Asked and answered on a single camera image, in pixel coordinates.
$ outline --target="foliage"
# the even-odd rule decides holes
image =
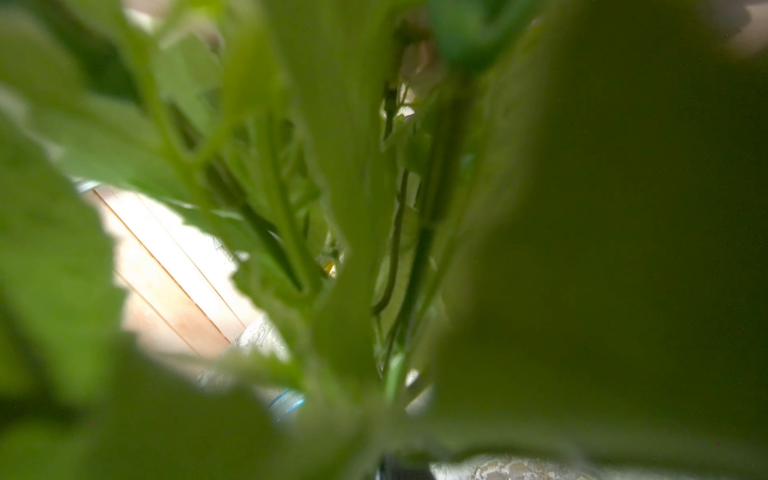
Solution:
[[[145,31],[118,0],[0,2],[0,477],[768,472],[764,69],[690,2],[435,0],[426,33],[422,3],[180,0]],[[432,35],[424,92],[402,57]],[[290,358],[225,357],[215,395],[144,359],[67,176],[248,253]],[[245,388],[275,385],[295,422]]]

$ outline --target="wooden floor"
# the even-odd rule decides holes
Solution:
[[[173,211],[109,186],[85,198],[115,239],[115,282],[128,291],[123,327],[148,353],[213,358],[246,326],[265,322],[232,284],[234,265],[225,252]]]

